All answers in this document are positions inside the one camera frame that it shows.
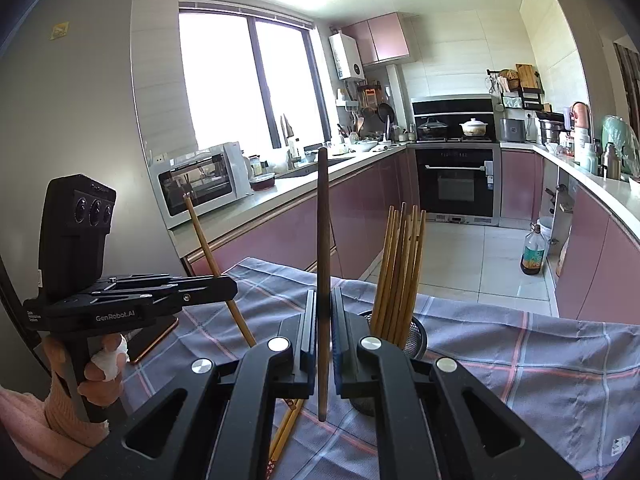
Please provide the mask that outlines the pink sleeved left forearm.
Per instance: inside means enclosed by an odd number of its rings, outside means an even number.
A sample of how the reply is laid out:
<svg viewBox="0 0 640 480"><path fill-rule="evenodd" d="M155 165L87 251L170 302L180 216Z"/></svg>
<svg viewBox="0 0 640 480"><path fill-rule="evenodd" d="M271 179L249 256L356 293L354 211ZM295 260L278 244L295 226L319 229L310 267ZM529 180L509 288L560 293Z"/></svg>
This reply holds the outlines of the pink sleeved left forearm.
<svg viewBox="0 0 640 480"><path fill-rule="evenodd" d="M59 479L110 433L82 422L58 382L46 400L1 390L1 477Z"/></svg>

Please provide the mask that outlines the left hand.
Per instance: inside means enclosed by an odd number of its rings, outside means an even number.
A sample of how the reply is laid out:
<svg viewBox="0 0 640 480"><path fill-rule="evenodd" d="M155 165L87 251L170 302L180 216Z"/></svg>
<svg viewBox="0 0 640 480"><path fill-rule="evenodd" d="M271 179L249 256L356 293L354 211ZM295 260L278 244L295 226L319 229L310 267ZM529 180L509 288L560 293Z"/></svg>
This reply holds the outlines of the left hand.
<svg viewBox="0 0 640 480"><path fill-rule="evenodd" d="M103 350L116 360L118 374L113 379L106 380L104 371L89 360L84 370L85 380L77 387L81 396L100 408L108 408L122 394L122 371L128 362L128 356L118 350L121 342L121 334L106 335L102 338ZM43 339L43 350L49 360L52 375L63 376L67 352L62 344L47 336Z"/></svg>

